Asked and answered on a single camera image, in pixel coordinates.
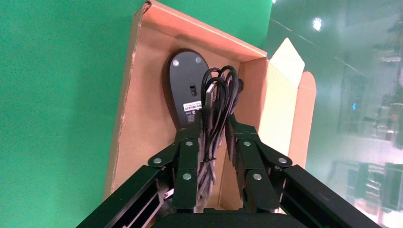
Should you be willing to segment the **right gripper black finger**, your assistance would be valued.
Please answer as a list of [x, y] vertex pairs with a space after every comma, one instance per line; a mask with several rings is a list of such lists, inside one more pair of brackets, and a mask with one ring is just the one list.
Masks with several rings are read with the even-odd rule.
[[292, 160], [264, 144], [255, 127], [226, 121], [246, 221], [253, 228], [375, 228], [377, 224]]

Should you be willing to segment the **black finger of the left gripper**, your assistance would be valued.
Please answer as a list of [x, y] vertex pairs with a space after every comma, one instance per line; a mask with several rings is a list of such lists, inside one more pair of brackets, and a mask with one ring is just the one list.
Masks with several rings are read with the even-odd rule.
[[174, 215], [194, 213], [198, 193], [198, 152], [201, 123], [180, 129], [174, 142], [150, 158], [103, 203], [79, 228], [157, 228], [155, 215], [171, 195]]

